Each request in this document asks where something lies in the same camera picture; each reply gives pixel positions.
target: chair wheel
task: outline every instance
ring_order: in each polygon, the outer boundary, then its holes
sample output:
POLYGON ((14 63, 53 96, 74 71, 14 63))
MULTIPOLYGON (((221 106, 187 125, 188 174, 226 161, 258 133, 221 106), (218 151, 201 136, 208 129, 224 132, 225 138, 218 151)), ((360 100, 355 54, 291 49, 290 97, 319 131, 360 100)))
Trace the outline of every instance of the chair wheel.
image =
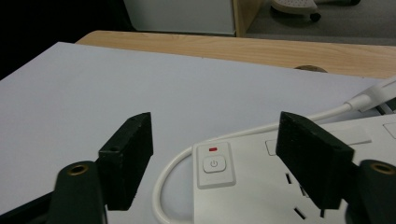
POLYGON ((350 5, 356 6, 361 0, 350 0, 350 5))
POLYGON ((311 14, 309 16, 309 18, 311 19, 312 22, 317 22, 320 20, 321 16, 318 13, 314 13, 314 14, 311 14))

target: dark background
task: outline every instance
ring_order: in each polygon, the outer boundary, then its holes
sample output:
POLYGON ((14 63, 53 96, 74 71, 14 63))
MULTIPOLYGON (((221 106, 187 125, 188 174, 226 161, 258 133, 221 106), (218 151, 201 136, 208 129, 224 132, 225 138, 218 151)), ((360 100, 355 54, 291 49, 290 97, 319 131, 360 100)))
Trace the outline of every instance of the dark background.
POLYGON ((3 79, 58 41, 94 30, 134 31, 122 0, 6 0, 0 6, 3 79))

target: wooden desk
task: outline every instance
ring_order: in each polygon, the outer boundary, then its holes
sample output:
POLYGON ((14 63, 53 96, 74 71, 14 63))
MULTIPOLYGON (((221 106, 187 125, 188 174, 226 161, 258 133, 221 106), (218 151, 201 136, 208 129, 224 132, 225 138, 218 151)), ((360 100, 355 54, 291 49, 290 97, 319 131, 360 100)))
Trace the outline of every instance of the wooden desk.
POLYGON ((396 47, 95 31, 77 44, 135 49, 294 68, 314 65, 359 77, 396 75, 396 47))

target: power button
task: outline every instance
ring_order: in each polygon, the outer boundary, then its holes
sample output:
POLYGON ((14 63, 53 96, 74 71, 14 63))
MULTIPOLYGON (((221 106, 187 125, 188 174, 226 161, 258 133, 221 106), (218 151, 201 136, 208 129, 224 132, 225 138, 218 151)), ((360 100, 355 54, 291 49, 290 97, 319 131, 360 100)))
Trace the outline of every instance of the power button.
POLYGON ((223 156, 210 156, 204 158, 204 171, 207 174, 222 172, 225 170, 226 163, 223 156))

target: floor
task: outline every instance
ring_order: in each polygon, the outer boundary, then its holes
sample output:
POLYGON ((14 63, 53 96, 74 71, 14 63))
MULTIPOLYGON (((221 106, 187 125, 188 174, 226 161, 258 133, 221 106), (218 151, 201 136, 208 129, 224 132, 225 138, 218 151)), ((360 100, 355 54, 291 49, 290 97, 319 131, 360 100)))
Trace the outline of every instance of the floor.
POLYGON ((396 46, 396 1, 316 0, 321 19, 271 10, 266 0, 246 37, 314 42, 396 46))

